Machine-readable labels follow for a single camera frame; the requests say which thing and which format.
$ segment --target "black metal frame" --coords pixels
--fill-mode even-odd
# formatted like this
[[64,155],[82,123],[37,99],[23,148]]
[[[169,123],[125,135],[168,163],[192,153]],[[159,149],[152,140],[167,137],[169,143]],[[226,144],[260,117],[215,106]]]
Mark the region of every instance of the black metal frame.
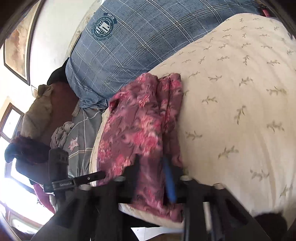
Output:
[[[126,219],[118,203],[132,203],[140,169],[140,156],[126,167],[122,176],[106,185],[91,187],[89,182],[105,177],[104,172],[65,179],[68,153],[52,149],[49,154],[51,183],[44,190],[60,201],[57,213],[31,241],[131,241],[126,232]],[[221,184],[208,186],[183,176],[182,169],[169,163],[175,187],[176,203],[184,204],[183,241],[270,241],[257,221]],[[212,230],[207,233],[204,202],[209,202]]]

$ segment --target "cream bedsheet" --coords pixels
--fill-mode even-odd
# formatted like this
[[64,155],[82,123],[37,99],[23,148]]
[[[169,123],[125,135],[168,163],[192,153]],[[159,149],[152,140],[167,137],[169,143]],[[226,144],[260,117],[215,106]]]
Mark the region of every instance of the cream bedsheet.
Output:
[[150,71],[159,77],[171,72],[183,81],[178,137],[189,175],[204,184],[224,183],[252,215],[283,211],[290,225],[296,218],[295,39],[274,19],[238,14]]

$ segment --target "pink floral blanket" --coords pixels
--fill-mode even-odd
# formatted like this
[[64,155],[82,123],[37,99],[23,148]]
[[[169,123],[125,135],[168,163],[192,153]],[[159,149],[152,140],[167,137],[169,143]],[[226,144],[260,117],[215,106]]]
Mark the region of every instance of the pink floral blanket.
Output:
[[98,171],[105,171],[105,184],[123,173],[140,154],[140,173],[132,206],[159,217],[181,222],[182,206],[163,205],[164,173],[161,159],[172,157],[182,167],[176,121],[182,102],[179,74],[158,79],[149,73],[122,87],[109,102],[110,116],[98,149]]

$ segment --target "circular logo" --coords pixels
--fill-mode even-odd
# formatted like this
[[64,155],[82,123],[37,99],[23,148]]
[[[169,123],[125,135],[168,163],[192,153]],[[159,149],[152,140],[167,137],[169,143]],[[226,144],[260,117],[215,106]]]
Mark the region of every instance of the circular logo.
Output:
[[115,23],[117,23],[117,21],[112,14],[104,13],[103,17],[93,23],[91,31],[98,40],[102,40],[110,36]]

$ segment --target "white wall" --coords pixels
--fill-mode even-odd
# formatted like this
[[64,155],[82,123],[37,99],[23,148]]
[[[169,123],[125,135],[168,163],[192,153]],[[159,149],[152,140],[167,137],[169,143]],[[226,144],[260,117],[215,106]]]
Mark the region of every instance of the white wall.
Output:
[[[46,84],[51,73],[62,66],[76,28],[95,1],[47,0],[45,2],[32,41],[31,85],[38,87]],[[3,105],[7,104],[8,99],[22,112],[26,112],[34,101],[31,87],[4,66],[3,47],[1,47],[0,109],[6,109]]]
[[0,108],[4,105],[7,97],[22,112],[26,112],[35,100],[31,94],[31,87],[4,66],[2,46],[0,49]]
[[31,49],[30,77],[35,87],[46,84],[65,61],[70,41],[95,0],[47,0],[36,24]]

